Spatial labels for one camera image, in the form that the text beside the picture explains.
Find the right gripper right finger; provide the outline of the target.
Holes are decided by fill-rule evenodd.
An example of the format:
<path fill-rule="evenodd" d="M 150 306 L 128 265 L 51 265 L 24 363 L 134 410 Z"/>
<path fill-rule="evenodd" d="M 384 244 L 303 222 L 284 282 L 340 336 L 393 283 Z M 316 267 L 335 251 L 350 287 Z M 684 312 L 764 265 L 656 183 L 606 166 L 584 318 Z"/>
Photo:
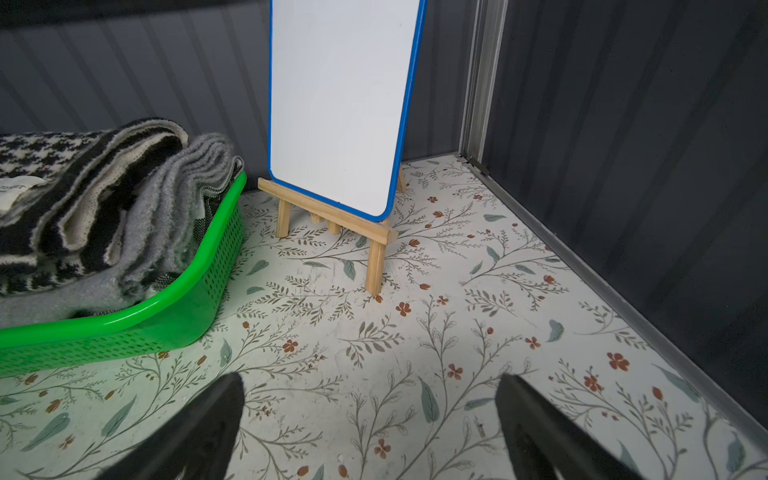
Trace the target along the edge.
<path fill-rule="evenodd" d="M 517 479 L 638 479 L 519 375 L 500 377 L 495 405 Z"/>

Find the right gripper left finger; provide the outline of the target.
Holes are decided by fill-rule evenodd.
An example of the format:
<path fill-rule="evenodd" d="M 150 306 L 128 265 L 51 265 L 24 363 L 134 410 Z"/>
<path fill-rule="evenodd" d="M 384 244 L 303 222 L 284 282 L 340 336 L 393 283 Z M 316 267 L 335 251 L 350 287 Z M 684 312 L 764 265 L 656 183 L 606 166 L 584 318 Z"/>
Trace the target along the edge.
<path fill-rule="evenodd" d="M 223 479 L 245 404 L 237 373 L 202 390 L 100 479 Z"/>

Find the grey scarf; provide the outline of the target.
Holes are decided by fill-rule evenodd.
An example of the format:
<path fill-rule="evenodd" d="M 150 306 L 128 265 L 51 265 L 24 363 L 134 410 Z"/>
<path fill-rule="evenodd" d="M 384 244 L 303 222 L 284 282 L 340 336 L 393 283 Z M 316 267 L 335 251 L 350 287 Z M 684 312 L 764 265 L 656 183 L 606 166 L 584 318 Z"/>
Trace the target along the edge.
<path fill-rule="evenodd" d="M 11 328 L 111 313 L 143 301 L 158 277 L 183 272 L 203 233 L 203 193 L 219 195 L 242 171 L 242 159 L 223 134 L 195 138 L 139 189 L 114 266 L 68 285 L 1 300 L 1 327 Z"/>

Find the houndstooth scarf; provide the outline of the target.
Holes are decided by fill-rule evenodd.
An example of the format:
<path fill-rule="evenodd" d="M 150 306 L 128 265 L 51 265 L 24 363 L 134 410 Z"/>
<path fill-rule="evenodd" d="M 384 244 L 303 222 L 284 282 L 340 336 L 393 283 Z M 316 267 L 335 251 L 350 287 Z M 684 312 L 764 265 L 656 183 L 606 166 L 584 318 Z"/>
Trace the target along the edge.
<path fill-rule="evenodd" d="M 188 141 L 162 118 L 2 135 L 2 179 L 41 181 L 1 213 L 2 295 L 51 290 L 114 266 L 139 187 Z"/>

